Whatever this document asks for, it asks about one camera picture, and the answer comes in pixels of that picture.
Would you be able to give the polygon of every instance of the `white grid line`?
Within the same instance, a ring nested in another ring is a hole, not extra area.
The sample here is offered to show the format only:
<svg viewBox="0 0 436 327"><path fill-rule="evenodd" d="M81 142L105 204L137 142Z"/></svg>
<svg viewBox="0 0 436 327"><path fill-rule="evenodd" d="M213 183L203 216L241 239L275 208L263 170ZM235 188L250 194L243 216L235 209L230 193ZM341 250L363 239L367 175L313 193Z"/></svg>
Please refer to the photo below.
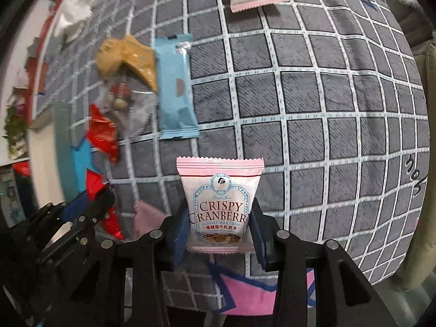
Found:
<svg viewBox="0 0 436 327"><path fill-rule="evenodd" d="M188 3L187 0L183 0L183 33L187 34L189 33L189 29L188 29ZM188 68L188 78L190 80L190 68ZM189 87L189 96L190 96L190 101L191 101L191 106L192 109L194 109L194 105L193 105L193 92L192 92L192 84L191 82L188 85ZM191 148L191 153L194 157L198 157L198 142L197 142L197 138L191 138L189 140L190 143L190 148Z"/></svg>
<svg viewBox="0 0 436 327"><path fill-rule="evenodd" d="M172 306L172 307L175 307L176 305L174 304L173 297L172 297L171 294L169 293L168 286L166 285L166 281L165 281L164 275L163 275L162 273L161 273L161 276L162 276L162 285L163 285L163 290L164 290L165 292L167 292L166 295L167 295L168 300L169 300L169 305Z"/></svg>
<svg viewBox="0 0 436 327"><path fill-rule="evenodd" d="M206 14L206 13L210 13L212 11L217 11L218 8L217 6L215 7L210 7L201 11L196 11L193 13L189 13L188 14L188 18L190 17L194 17L194 16L198 16L198 15L202 15L202 14ZM184 17L176 17L173 18L171 20L168 21L164 21L162 23L159 23L158 25L156 25L156 27L164 27L167 25L170 25L172 23L178 22L178 21L184 21ZM152 30L152 28L146 28L141 30L140 32L136 33L135 36L136 37L140 37L148 32L150 32ZM280 29L280 28L271 28L270 29L271 33L273 34L292 34L292 35L303 35L303 31L300 29ZM239 37L247 37L247 36L254 36L254 35L258 35L258 34L264 34L264 30L263 29L252 29L249 31L245 31L245 32L234 32L234 33L229 33L228 36L229 38L239 38ZM306 31L307 34L311 35L311 36L322 36L322 37L334 37L334 38L340 38L341 40L352 40L352 39L359 39L359 40L364 40L367 41L368 43L375 45L381 49L385 49L386 51L389 51L392 54L398 55L398 56L403 56L403 58L409 59L409 60L413 60L413 56L407 55L402 53L401 51L398 50L394 50L388 47L385 47L384 45L380 45L378 44L376 41L370 39L369 37L367 37L366 35L360 35L360 34L339 34L339 33L333 33L333 32L324 32L324 31L316 31L316 30L308 30ZM203 38L200 40L196 40L195 42L193 42L193 45L201 45L201 44L205 44L205 43L209 43L209 42L213 42L213 41L217 41L217 40L222 40L223 39L223 35L217 35L214 37L208 37L208 38Z"/></svg>
<svg viewBox="0 0 436 327"><path fill-rule="evenodd" d="M318 61L315 57L315 53L313 52L312 43L310 42L309 34L306 30L306 26L304 25L304 21L299 13L299 10L296 6L294 0L290 0L290 4L300 25L302 30L302 35L304 42L306 43L306 48L309 53L310 62L313 65L313 69L315 71L317 86L318 86L318 94L320 99L320 109L321 114L326 112L325 98L324 98L324 87L321 80L321 73L318 67ZM329 142L329 131L328 131L328 122L326 118L322 118L323 124L323 142L324 142L324 175L323 175L323 198L322 198L322 209L320 215L320 222L318 228L317 242L321 242L324 235L324 223L326 217L326 205L328 202L328 191L329 191L329 175L330 175L330 142Z"/></svg>
<svg viewBox="0 0 436 327"><path fill-rule="evenodd" d="M346 0L343 0L343 1L344 1L344 3L349 7L347 1L346 1ZM363 27L362 27L362 25L361 25L361 23L360 23L360 21L359 21L359 19L358 19L356 16L355 16L355 20L356 20L356 23L357 23L357 25L359 26L360 30L361 30L363 33L365 33L364 30L363 30ZM374 54L373 54L373 52L372 52L372 49L371 49L370 46L369 46L369 40L367 40L367 47L368 47L368 50L369 50L369 53L370 53L370 56L371 56L372 62L373 62L373 64L374 64L375 68L376 68L376 71L378 72L377 61L376 61L376 58L374 57ZM386 99L385 99L385 95L384 95L383 84L382 84L382 81L381 81L380 76L377 76L377 78L378 78L378 81L379 81L379 86L380 86L380 91L381 91L381 98L382 98L382 102L383 102L383 110L384 110L384 112L386 112ZM388 174L388 166L389 166L389 128L388 128L388 124L387 124L387 117L384 118L384 131L385 131L385 137L386 137L386 141L385 141L385 154L386 154L386 159L385 159L385 163L384 163L384 178L383 178L383 186L382 186L382 190L381 190L382 193L384 193L384 192L386 191L386 182L387 182L387 174ZM369 243L368 243L367 246L365 247L365 250L364 250L364 253L363 253L362 259L359 261L359 265L358 265L359 268L361 267L361 265L362 265L362 263L363 263L363 261L364 261L364 259L365 259L365 256L366 256L367 253L368 253L368 249L369 249L369 247L370 247L372 241L374 240L374 236L375 236L377 230L379 229L379 220L380 220L380 216L381 216L381 213L382 213L382 208L383 208L384 198L385 198L385 197L382 197L381 200L380 200L379 211L378 211L378 213L377 213L376 223L374 224L374 228L375 228L375 229L372 230L371 238L370 238L370 240L369 240Z"/></svg>
<svg viewBox="0 0 436 327"><path fill-rule="evenodd" d="M265 17L265 13L262 8L258 8L258 13L260 15L260 20L262 22L263 29L265 30L265 38L267 40L268 49L270 52L270 58L272 67L277 69L278 68L278 61L277 61L277 55L275 53L274 43L273 39L271 37L270 33L270 27L268 26L267 18ZM282 152L283 152L283 164L284 166L289 166L289 144L288 144L288 126L287 122L285 120L286 115L286 107L285 107L285 100L283 95L283 89L282 89L282 82L280 79L280 72L277 70L274 72L274 81L275 81L275 88L277 92L277 100L278 100L278 109L280 110L280 125L281 125L281 132L282 132ZM284 207L285 212L289 211L290 208L290 188L291 188L291 182L290 182L290 172L284 171L284 182L285 186L285 193L284 193ZM283 220L283 228L285 230L289 230L289 215L285 215Z"/></svg>
<svg viewBox="0 0 436 327"><path fill-rule="evenodd" d="M154 48L154 43L156 41L156 13L158 9L158 0L154 0L153 4L153 13L152 13L152 31L150 36L150 46ZM158 134L158 115L157 110L154 109L151 114L151 127L153 134ZM163 208L167 215L171 215L171 207L169 206L169 200L168 200L168 194L166 192L165 188L165 182L163 180L163 173L162 173L162 166L161 166L161 153L160 153L160 146L159 146L159 137L154 136L153 137L153 152L154 152L154 165L155 165L155 171L156 175L159 179L159 191L162 196L163 201Z"/></svg>
<svg viewBox="0 0 436 327"><path fill-rule="evenodd" d="M374 27L374 21L370 18L368 11L365 9L365 7L363 6L363 4L362 4L361 2L360 2L360 4L361 4L361 7L363 8L363 10L365 11L367 17L368 17L369 20L370 20L370 23L371 23L371 25L372 25L372 28L373 28L373 30L374 30L374 33L376 34L376 36L377 36L377 38L378 38L380 44L382 45L383 43L382 43L382 41L381 41L381 38L380 38L380 36L379 36L379 33L378 33L378 31L376 30L376 28ZM392 67L391 67L391 65L390 65L390 63L389 63L389 59L387 58L386 50L385 50L384 48L382 48L382 50L383 50L384 56L385 56L385 58L386 58L386 60L387 60L387 64L389 65L389 69L390 69L390 72L391 72L391 76L392 76L392 78L394 78L393 70L392 70ZM398 112L400 112L399 102L398 102L398 91L397 91L397 87L396 87L396 83L395 83L395 82L394 82L394 90L395 90L395 99L396 99L396 102L397 102L397 110L398 110ZM402 151L402 124L401 124L401 123L402 123L402 122L399 122L399 127L400 127L400 152ZM397 182L397 186L400 185L401 173L402 173L402 164L400 163L400 169L399 169L399 173L398 173L398 182ZM398 193L399 193L399 191L397 191L397 192L395 193L395 202L394 202L395 204L394 204L394 209L392 210L391 220L389 221L389 225L388 225L388 227L387 227L387 233L386 233L386 236L385 236L385 238L384 238L383 247L386 246L387 238L389 237L389 233L390 233L390 231L391 231L392 218L393 218L394 215L395 215L395 208L396 208L396 205L397 205ZM371 236L371 240L370 240L368 246L371 244L372 240L374 239L374 235L375 235L375 233ZM379 261L380 261L380 257L381 257L381 256L382 256L382 254L380 254L379 257L377 258L376 266L377 266L377 264L379 263ZM371 281L372 274L374 273L374 270L375 270L375 268L371 270L371 273L370 273L369 278L368 278L369 281Z"/></svg>
<svg viewBox="0 0 436 327"><path fill-rule="evenodd" d="M327 73L327 74L348 75L349 73L351 73L353 76L378 76L374 70L346 70L346 69L333 69L333 68L328 68L328 67L318 67L317 69L321 73ZM280 72L291 72L291 71L315 72L315 71L317 71L313 66L280 66L278 68L278 70ZM272 67L265 67L262 69L236 71L235 77L266 74L266 73L272 73L272 72L274 72L274 69ZM225 80L228 78L228 76L229 76L228 73L215 74L215 75L211 75L211 76L199 77L199 78L191 80L191 82L193 85L203 84L205 82ZM398 79L395 79L393 77L386 76L383 74L380 74L380 78L382 78L386 81L391 81L393 83L397 83L397 84L404 85L404 86L412 86L413 88L417 88L417 89L422 90L422 85L420 85L420 84L410 84L409 82L398 80Z"/></svg>
<svg viewBox="0 0 436 327"><path fill-rule="evenodd" d="M184 278L185 278L185 280L186 280L186 284L187 284L187 286L188 286L188 293L189 293L189 295L190 295L190 297L191 297L192 304L193 304L194 308L197 310L197 309L198 309L198 308L197 308L197 302L195 301L195 296L194 296L194 294L193 294L193 289L192 289L192 286L191 286L191 283L190 283L189 277L188 277L188 275L187 275L187 273L186 273L185 270L182 270L182 275L184 276Z"/></svg>
<svg viewBox="0 0 436 327"><path fill-rule="evenodd" d="M130 34L130 27L132 25L132 11L135 8L135 2L132 0L132 5L130 6L130 12L129 12L129 17L126 23L126 34ZM124 74L123 78L125 81L127 81L127 75ZM139 190L138 190L138 184L135 181L135 170L134 170L134 163L133 163L133 158L132 158L132 150L131 150L131 146L130 146L130 138L129 135L126 134L125 136L125 155L126 155L126 165L127 165L127 173L129 175L129 179L130 179L130 186L132 188L132 193L134 195L134 199L136 201L140 200L139 197Z"/></svg>
<svg viewBox="0 0 436 327"><path fill-rule="evenodd" d="M399 34L402 34L401 30L395 29L395 28L391 27L389 24L386 24L386 25L385 25L385 24L383 24L383 23L380 23L380 22L378 22L378 21L374 21L374 20L370 19L370 17L368 16L368 13L366 13L366 14L367 14L367 17L365 17L365 16L362 16L362 15L357 14L355 11L353 11L351 8L349 8L349 7L347 7L347 6L322 6L322 5L318 5L318 4L308 4L308 3L301 3L301 2L294 2L294 4L296 4L297 6L317 7L317 8L324 8L324 9L327 9L327 10L339 10L339 9L347 10L347 11L352 12L352 13L355 15L355 17L356 17L356 16L359 16L359 17L361 17L361 18L363 18L363 19L369 21L372 25L374 25L374 24L378 24L378 25L381 25L381 26L384 26L384 27L389 28L391 31L395 31L395 32L397 32L397 33L399 33ZM145 11L145 10L147 10L147 9L152 9L152 8L153 8L153 5L149 5L149 6L146 7L146 9L142 9L142 10L140 10L138 13L142 13L143 11ZM210 11L215 11L215 10L217 10L217 6L212 7L212 8L207 8L207 9L204 9L204 10L202 10L202 11L196 11L196 12L194 12L194 13L190 13L190 14L188 14L188 16L189 16L189 17L191 17L191 16L196 16L196 15L198 15L198 14L208 13L208 12L210 12ZM182 19L183 19L183 17L177 17L177 18L175 18L175 19L172 19L172 20L169 20L169 21L165 21L165 22L159 24L158 26L164 26L164 25L167 25L167 24L169 24L169 23L173 23L173 22L175 22L175 21L180 21L180 20L182 20ZM122 24L122 23L124 23L124 20L121 20L121 21L117 22L115 25L113 25L113 26L110 27L110 28L115 28L117 25L120 25L120 24ZM143 30L142 32L139 32L139 33L137 34L137 37L140 36L140 35L142 35L142 34L144 34L144 33L146 33L146 32L149 32L149 31L151 31L151 30L152 30L152 27L150 27L150 28L148 28L148 29L145 29L145 30ZM285 29L285 30L272 29L271 31L274 31L274 33L278 33L278 34L300 34L300 33L301 33L300 31L296 31L296 30L287 30L287 29ZM245 35L245 34L250 35L250 34L255 34L256 32L259 32L259 31L242 32L242 33L240 33L240 34L230 34L230 37L243 36L243 35ZM308 33L310 33L311 35L325 35L325 36L330 35L329 32L319 32L319 31L309 31ZM204 40L200 40L200 41L195 41L194 44L207 42L208 40L218 40L218 39L222 39L222 36L213 37L213 38L209 38L209 39L204 39ZM396 55L401 55L403 58L407 58L407 59L409 59L409 60L412 59L412 56L409 56L409 55L404 54L404 53L402 53L402 52L398 52L398 51L396 51L396 50L392 50L392 49L386 48L386 47L384 47L382 44L376 43L375 41L369 39L367 36L361 36L361 35L341 35L341 39L344 39L344 40L345 40L345 39L362 39L362 40L367 40L367 41L368 41L369 43L371 43L372 45L376 45L377 47L380 47L381 49L383 49L383 50L385 50L385 51L387 50L387 51L389 51L390 53L394 53L394 54L396 54ZM65 70L66 67L69 67L69 65L64 65L63 67L61 67L61 68L57 71L55 77L52 78L52 81L49 82L49 83L47 84L47 87L49 87L49 86L53 83L53 81L55 80L55 78L56 78L60 73L62 73L62 72Z"/></svg>
<svg viewBox="0 0 436 327"><path fill-rule="evenodd" d="M341 49L341 53L342 53L342 56L343 56L344 62L345 62L345 67L346 67L347 70L350 70L351 69L350 61L348 60L348 55L347 55L347 53L345 51L345 48L344 48L344 45L342 43L341 35L339 34L339 32L337 30L337 27L336 27L336 25L335 25L331 15L330 15L330 12L326 8L326 5L324 4L324 1L320 0L320 3L321 3L321 7L324 9L324 11L325 11L325 13L327 15L327 19L329 20L330 25L333 28L334 37L337 39L338 44L339 44L339 48ZM354 79L353 79L353 76L350 73L348 73L348 80L349 80L350 89L351 89L351 92L352 92L353 106L355 108L355 112L358 112L359 108L358 108L358 100L357 100L357 95L356 95L356 89L354 87ZM325 126L328 127L327 119L325 120ZM357 134L357 151L358 151L358 157L360 158L362 156L360 117L356 117L356 134ZM352 223L350 225L350 234L353 233L354 224L355 224L356 216L357 216L358 199L359 199L359 196L360 196L361 169L362 169L362 162L359 162L358 163L358 171L357 171L357 183L356 183L356 197L355 197L356 198L356 203L355 203L354 210L353 210ZM324 176L324 180L329 182L330 178L329 177L326 178ZM324 206L326 206L327 203L328 203L328 187L325 188L325 185L324 185L324 193L323 193L323 195L324 195L323 204L324 204ZM323 220L320 221L319 234L318 234L318 241L319 242L323 241L322 235L323 235L323 232L324 232L325 216L326 216L326 211L324 213L322 213L322 215L321 215L321 218ZM348 238L348 240L347 240L347 243L346 243L346 246L345 246L345 250L348 250L349 245L350 245L350 238Z"/></svg>
<svg viewBox="0 0 436 327"><path fill-rule="evenodd" d="M148 140L158 138L159 135L156 134L149 134L150 137ZM92 152L98 151L96 148L93 148L91 150ZM393 159L395 157L400 157L401 155L408 155L408 154L416 154L416 153L427 153L429 152L429 147L422 147L418 149L408 149L408 150L402 150L397 151L395 153L390 153L389 155L369 155L369 156L362 156L362 157L352 157L352 158L345 158L345 159L335 159L335 160L329 160L328 165L329 166L339 166L339 165L347 165L347 164L358 164L359 162L368 162L368 161L385 161L386 158ZM324 161L317 161L317 162L303 162L295 165L289 165L289 166L266 166L262 173L282 173L283 171L295 171L295 170L301 170L301 169L312 169L312 168L318 168L318 167L324 167L326 163ZM180 180L180 177L178 175L164 175L162 176L163 180L166 182L176 181ZM138 183L157 183L159 180L159 177L136 177L135 180ZM118 184L120 183L126 183L125 179L117 179L116 180Z"/></svg>
<svg viewBox="0 0 436 327"><path fill-rule="evenodd" d="M394 32L392 31L392 27L389 25L389 23L388 23L388 21L387 21L387 18L386 18L386 16L384 15L384 13L381 13L381 14L383 15L383 19L386 21L387 25L389 26L388 28L389 28L389 30L391 31L391 35L392 35L392 38L393 38L393 40L394 40L395 46L397 47L398 50L400 50L400 47L399 47L398 42L397 42L397 40L396 40L396 38L395 38ZM400 55L400 58L401 58L402 65L403 65L403 67L404 67L404 71L405 71L405 73L406 73L406 79L407 79L407 82L410 82L409 74L408 74L408 70L407 70L406 64L405 64L405 62L404 62L403 54ZM413 95L413 92L412 92L412 90L411 90L411 87L409 86L408 88L409 88L410 97L411 97L411 102L412 102L412 107L413 107L413 114L416 114L416 108L415 108L415 97L414 97L414 95ZM417 122L416 122L416 120L414 121L414 125L415 125L415 149L417 149L417 148L418 148L418 131L417 131ZM409 212L410 212L410 205L411 205L411 200L412 200L412 198L413 198L413 190L411 191L410 198L409 198L409 204L408 204L408 211L409 211ZM405 220L404 220L404 223L403 223L403 227L401 228L401 231L400 231L400 237L403 236L403 232L404 232L404 228L405 228L406 222L407 222L407 220L405 219ZM388 232L387 232L386 236L388 236L389 233L390 233L390 228L388 229ZM390 260L389 260L389 264L388 264L388 265L386 266L386 268L384 269L384 272L383 272L382 278L386 275L386 271L387 271L388 267L391 265L392 261L394 260L394 255L395 255L395 253L396 253L396 251L397 251L397 248L398 248L398 244L399 244L399 243L400 243L400 240L398 240L397 243L396 243L396 245L395 245L394 251L392 252L392 255L391 255Z"/></svg>

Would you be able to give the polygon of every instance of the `pink fabric patch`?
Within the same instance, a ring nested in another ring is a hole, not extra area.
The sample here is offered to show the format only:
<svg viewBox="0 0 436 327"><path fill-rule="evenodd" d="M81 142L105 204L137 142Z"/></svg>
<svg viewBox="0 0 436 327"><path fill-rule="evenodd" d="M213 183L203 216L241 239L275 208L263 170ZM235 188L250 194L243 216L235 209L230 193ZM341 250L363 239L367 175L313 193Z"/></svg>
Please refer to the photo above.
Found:
<svg viewBox="0 0 436 327"><path fill-rule="evenodd" d="M135 202L134 218L134 240L139 239L142 235L149 233L151 230L160 228L166 215L151 204L143 201Z"/></svg>
<svg viewBox="0 0 436 327"><path fill-rule="evenodd" d="M275 291L266 291L225 275L221 275L221 278L236 305L234 309L223 312L224 315L263 316L273 314ZM306 274L308 288L314 280L314 270L310 270Z"/></svg>

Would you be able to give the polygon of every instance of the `logo emblem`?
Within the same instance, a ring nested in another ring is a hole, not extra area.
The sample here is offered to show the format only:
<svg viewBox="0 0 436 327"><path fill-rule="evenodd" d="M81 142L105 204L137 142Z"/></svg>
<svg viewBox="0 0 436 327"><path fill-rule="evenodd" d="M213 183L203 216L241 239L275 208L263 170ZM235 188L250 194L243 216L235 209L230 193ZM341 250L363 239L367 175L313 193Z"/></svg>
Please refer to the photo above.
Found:
<svg viewBox="0 0 436 327"><path fill-rule="evenodd" d="M225 173L217 173L211 178L211 188L218 195L225 195L232 187L232 179Z"/></svg>

